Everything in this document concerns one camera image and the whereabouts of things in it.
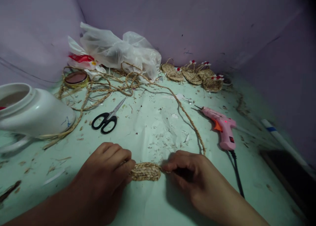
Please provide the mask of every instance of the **left hand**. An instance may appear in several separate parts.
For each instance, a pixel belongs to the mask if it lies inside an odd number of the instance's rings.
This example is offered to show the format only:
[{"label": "left hand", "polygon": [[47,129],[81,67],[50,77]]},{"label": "left hand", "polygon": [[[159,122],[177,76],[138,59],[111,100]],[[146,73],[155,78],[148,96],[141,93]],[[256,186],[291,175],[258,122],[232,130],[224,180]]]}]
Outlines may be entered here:
[{"label": "left hand", "polygon": [[102,143],[68,187],[5,226],[110,224],[125,186],[132,181],[130,172],[136,163],[131,157],[118,144]]},{"label": "left hand", "polygon": [[83,210],[80,225],[107,225],[114,220],[123,190],[132,181],[130,172],[136,163],[131,157],[131,151],[105,142],[83,164],[63,193]]}]

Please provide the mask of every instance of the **pink glue gun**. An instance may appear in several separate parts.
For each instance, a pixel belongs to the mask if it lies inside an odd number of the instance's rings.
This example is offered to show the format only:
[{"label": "pink glue gun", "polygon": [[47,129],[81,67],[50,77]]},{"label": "pink glue gun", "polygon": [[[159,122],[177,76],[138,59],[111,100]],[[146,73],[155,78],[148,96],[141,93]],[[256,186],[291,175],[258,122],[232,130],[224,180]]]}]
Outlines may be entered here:
[{"label": "pink glue gun", "polygon": [[214,111],[213,109],[200,107],[195,105],[201,112],[215,122],[215,130],[221,134],[220,147],[224,150],[234,150],[236,144],[233,137],[232,128],[236,127],[236,122],[233,119],[227,118],[224,114]]}]

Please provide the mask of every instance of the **blue stripe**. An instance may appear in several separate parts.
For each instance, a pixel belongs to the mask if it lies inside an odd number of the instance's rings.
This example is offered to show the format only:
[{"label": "blue stripe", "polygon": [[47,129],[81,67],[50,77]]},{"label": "blue stripe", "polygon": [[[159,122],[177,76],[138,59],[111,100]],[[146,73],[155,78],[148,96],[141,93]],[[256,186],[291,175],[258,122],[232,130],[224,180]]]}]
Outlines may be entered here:
[{"label": "blue stripe", "polygon": [[267,130],[268,130],[269,132],[277,131],[274,127],[267,127]]}]

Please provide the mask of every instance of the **glue gun nozzle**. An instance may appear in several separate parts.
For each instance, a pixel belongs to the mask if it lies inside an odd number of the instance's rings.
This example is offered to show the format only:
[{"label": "glue gun nozzle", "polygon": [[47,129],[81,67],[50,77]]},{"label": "glue gun nozzle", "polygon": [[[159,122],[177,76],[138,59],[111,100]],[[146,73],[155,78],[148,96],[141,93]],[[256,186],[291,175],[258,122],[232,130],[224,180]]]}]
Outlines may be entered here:
[{"label": "glue gun nozzle", "polygon": [[201,107],[201,106],[198,106],[198,105],[194,105],[194,106],[196,106],[198,109],[200,109],[200,110],[202,110],[203,109],[203,107]]}]

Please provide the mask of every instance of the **black scissor handle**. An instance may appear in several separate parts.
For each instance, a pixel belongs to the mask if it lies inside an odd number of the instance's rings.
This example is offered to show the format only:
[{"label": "black scissor handle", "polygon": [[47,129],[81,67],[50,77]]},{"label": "black scissor handle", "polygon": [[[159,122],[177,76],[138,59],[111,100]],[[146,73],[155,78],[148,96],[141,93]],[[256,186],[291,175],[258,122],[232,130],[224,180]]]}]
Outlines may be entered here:
[{"label": "black scissor handle", "polygon": [[[107,120],[107,118],[109,117],[109,115],[110,115],[109,113],[102,113],[102,114],[100,114],[99,116],[97,116],[97,117],[92,121],[91,127],[92,127],[94,130],[98,130],[98,129],[101,128],[101,133],[102,133],[102,134],[108,134],[108,133],[110,133],[110,132],[113,131],[113,129],[115,128],[118,119],[117,119],[116,116],[112,116],[110,119]],[[103,120],[101,121],[101,123],[100,123],[98,126],[95,126],[94,123],[95,123],[100,117],[103,117]],[[104,128],[105,128],[110,122],[114,122],[114,126],[112,127],[111,130],[109,130],[109,131],[104,131]]]}]

